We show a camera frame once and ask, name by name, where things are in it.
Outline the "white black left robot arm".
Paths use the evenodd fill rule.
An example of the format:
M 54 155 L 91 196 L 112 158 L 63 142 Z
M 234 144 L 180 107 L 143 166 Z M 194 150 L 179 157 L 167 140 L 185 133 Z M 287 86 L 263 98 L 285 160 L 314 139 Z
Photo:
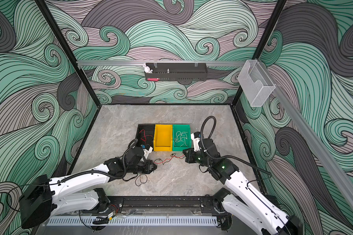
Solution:
M 150 174 L 157 169 L 152 160 L 124 167 L 120 158 L 114 158 L 79 173 L 48 178 L 41 175 L 23 192 L 19 199 L 21 227 L 30 229 L 54 215 L 72 211 L 106 212 L 111 202 L 104 189 L 86 189 L 119 180 L 124 170 L 130 173 Z

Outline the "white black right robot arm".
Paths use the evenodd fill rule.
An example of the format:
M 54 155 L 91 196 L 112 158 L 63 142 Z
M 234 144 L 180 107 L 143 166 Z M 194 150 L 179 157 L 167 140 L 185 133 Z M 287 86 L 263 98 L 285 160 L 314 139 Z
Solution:
M 194 149 L 182 151 L 187 163 L 207 167 L 225 187 L 214 194 L 218 213 L 230 213 L 258 235 L 302 235 L 303 224 L 266 198 L 228 158 L 213 160 Z

